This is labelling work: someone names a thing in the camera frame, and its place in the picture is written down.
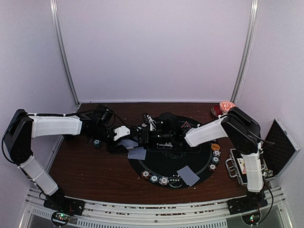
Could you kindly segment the white blue poker chip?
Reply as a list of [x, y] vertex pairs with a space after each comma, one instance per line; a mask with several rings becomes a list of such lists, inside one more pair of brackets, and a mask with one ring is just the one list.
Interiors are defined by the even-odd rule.
[[162, 176], [159, 178], [159, 184], [160, 185], [167, 185], [169, 183], [169, 178], [168, 177], [165, 177], [165, 176]]
[[220, 155], [221, 155], [220, 151], [218, 151], [218, 150], [213, 151], [213, 156], [220, 157]]

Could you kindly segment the orange big blind button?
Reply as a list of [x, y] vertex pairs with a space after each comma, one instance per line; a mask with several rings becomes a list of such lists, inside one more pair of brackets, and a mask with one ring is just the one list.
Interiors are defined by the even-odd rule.
[[212, 143], [211, 148], [213, 151], [220, 151], [220, 146], [217, 143]]

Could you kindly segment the brown 100 poker chip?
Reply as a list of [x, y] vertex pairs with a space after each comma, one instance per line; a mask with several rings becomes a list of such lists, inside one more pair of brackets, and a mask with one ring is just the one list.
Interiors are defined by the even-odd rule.
[[215, 164], [212, 163], [212, 164], [209, 165], [209, 170], [210, 171], [215, 171], [216, 169], [217, 169], [217, 166]]
[[143, 171], [141, 173], [141, 176], [144, 178], [144, 179], [148, 179], [150, 177], [150, 173], [148, 171]]

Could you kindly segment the red black triangular all-in marker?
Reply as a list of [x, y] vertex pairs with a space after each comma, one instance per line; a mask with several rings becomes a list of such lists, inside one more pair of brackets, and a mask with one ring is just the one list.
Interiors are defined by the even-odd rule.
[[181, 129], [189, 129], [189, 128], [191, 128], [191, 125], [187, 121], [181, 126]]

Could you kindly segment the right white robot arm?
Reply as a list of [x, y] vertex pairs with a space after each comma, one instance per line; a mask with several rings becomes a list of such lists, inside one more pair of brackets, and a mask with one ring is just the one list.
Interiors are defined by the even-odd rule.
[[231, 148], [240, 154], [247, 171], [250, 194], [244, 206], [252, 210], [261, 203], [260, 126], [243, 111], [234, 107], [206, 123], [173, 113], [145, 118], [138, 132], [143, 157], [130, 160], [130, 165], [147, 182], [171, 189], [194, 187], [216, 172], [222, 151]]

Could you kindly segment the blue-backed playing card deck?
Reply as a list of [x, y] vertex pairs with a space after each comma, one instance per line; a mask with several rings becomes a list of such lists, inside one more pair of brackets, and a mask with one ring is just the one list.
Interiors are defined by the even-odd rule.
[[130, 139], [122, 139], [118, 145], [124, 146], [126, 149], [133, 149], [135, 147], [138, 147], [138, 142], [132, 141]]

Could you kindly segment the clear round dealer button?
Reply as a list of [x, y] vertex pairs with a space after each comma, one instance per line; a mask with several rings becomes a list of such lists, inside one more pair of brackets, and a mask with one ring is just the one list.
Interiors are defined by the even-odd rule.
[[172, 188], [181, 188], [183, 185], [183, 180], [179, 175], [173, 175], [169, 177], [169, 185]]

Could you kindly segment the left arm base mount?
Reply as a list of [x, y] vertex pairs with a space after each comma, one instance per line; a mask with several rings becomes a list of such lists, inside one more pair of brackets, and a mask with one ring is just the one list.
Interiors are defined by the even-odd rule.
[[81, 216], [85, 208], [85, 202], [79, 199], [66, 197], [58, 193], [52, 196], [45, 194], [43, 206], [54, 210], [51, 214], [51, 222], [56, 227], [67, 225], [73, 216]]

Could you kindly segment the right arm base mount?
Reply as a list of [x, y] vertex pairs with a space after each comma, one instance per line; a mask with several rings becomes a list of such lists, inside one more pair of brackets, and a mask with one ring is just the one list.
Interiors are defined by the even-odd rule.
[[227, 201], [230, 215], [242, 214], [242, 220], [245, 224], [254, 226], [261, 219], [261, 208], [268, 205], [267, 199], [263, 193], [248, 193], [241, 198], [234, 198]]

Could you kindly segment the dealt blue-backed card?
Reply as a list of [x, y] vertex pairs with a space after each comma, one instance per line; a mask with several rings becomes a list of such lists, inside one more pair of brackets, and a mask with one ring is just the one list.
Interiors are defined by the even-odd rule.
[[146, 158], [146, 150], [144, 148], [138, 147], [133, 148], [128, 152], [128, 159], [134, 160], [145, 160]]
[[195, 173], [190, 169], [189, 166], [185, 166], [177, 171], [177, 174], [183, 179], [191, 179], [195, 176]]
[[193, 172], [187, 172], [182, 178], [184, 182], [190, 187], [200, 179], [200, 177]]

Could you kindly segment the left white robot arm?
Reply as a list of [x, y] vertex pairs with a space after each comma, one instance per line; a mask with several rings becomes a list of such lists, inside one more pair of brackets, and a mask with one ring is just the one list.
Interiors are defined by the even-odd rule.
[[64, 190], [46, 171], [46, 152], [59, 137], [83, 135], [116, 146], [131, 134], [126, 123], [111, 127], [119, 116], [104, 105], [96, 109], [69, 114], [29, 113], [18, 109], [3, 133], [1, 148], [10, 163], [16, 165], [36, 184], [58, 211], [68, 207]]

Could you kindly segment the green blue poker chip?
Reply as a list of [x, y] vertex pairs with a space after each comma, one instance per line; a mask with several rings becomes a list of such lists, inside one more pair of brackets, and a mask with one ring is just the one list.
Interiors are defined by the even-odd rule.
[[217, 156], [212, 157], [212, 163], [213, 164], [218, 164], [219, 161], [220, 161], [219, 157], [217, 157]]
[[159, 177], [156, 175], [151, 175], [150, 176], [150, 182], [152, 183], [157, 183], [159, 181]]

